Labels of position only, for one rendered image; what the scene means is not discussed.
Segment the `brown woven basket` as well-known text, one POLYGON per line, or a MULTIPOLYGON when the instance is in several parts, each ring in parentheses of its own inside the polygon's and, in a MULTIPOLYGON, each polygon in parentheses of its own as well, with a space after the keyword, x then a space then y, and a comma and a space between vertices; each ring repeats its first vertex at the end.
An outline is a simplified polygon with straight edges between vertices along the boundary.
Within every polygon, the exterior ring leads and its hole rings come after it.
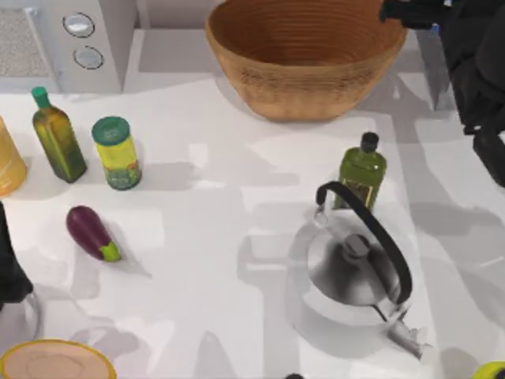
POLYGON ((385 0, 223 0, 208 43, 247 106, 276 122, 337 118, 397 58, 406 30, 380 19, 385 0))

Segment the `pale microwave oven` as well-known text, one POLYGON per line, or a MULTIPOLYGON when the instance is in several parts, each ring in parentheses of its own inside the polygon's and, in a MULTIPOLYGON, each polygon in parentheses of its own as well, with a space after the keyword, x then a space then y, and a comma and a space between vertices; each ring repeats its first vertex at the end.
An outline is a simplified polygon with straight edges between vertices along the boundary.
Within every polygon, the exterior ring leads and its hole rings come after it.
POLYGON ((0 0, 0 93, 121 92, 136 23, 136 0, 0 0), (94 21, 88 38, 64 29, 63 17, 74 13, 94 21), (101 52, 100 68, 74 62, 73 52, 84 46, 101 52))

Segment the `small round microwave knob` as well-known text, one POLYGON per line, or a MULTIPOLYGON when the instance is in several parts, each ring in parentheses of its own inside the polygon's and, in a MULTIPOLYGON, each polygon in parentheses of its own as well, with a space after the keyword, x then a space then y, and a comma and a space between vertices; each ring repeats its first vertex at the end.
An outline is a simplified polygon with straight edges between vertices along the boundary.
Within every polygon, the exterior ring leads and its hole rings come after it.
POLYGON ((104 64, 104 57, 94 47, 84 46, 73 52, 74 62, 83 69, 95 70, 104 64))

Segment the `green and yellow can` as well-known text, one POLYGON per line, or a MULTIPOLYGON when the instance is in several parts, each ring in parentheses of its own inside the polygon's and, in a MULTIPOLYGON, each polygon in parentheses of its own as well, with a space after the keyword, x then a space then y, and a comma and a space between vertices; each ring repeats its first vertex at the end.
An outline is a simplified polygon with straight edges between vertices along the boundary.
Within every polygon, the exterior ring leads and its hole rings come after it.
POLYGON ((92 139, 101 159, 107 184, 114 190, 130 190, 141 180, 142 171, 129 123, 119 116, 99 119, 92 139))

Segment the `yellow green round object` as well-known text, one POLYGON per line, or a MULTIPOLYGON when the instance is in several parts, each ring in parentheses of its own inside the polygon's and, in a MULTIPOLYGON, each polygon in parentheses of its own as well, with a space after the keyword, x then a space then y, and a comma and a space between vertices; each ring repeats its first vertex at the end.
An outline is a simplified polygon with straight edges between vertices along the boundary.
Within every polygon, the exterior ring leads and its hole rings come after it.
POLYGON ((487 362, 479 366, 471 379, 505 379, 505 361, 487 362))

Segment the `large round microwave knob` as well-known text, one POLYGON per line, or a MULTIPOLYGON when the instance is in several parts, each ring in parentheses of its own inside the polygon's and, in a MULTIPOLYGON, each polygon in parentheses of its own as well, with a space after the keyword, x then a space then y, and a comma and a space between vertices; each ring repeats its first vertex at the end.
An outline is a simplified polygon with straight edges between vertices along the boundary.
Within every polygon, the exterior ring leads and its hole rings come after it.
POLYGON ((94 21, 85 13, 74 13, 63 17, 64 29, 77 38, 88 38, 95 31, 94 21))

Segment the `green bottle with black cap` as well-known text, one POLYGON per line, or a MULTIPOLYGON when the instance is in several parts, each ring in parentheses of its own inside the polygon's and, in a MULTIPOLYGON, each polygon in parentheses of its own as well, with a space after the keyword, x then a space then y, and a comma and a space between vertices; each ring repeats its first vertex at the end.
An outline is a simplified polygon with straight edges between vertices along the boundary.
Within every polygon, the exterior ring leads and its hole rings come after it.
POLYGON ((379 136, 365 132, 358 146, 346 150, 339 167, 339 182, 373 210, 386 169, 386 158, 377 151, 379 136))

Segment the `orange bottle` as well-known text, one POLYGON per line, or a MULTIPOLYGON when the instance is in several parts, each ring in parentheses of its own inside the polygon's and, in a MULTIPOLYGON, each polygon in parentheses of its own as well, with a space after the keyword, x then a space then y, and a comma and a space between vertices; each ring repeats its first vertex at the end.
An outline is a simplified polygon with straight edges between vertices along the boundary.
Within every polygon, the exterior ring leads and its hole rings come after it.
POLYGON ((27 167, 0 116, 0 197, 18 189, 26 179, 27 167))

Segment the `purple eggplant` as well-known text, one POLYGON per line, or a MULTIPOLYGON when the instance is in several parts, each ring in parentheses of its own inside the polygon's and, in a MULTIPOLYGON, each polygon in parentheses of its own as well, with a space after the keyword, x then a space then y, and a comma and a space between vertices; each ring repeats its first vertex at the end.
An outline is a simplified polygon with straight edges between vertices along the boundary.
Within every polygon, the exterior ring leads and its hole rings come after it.
POLYGON ((72 207, 65 222, 74 242, 90 256, 106 262, 122 259, 119 248, 92 208, 84 205, 72 207))

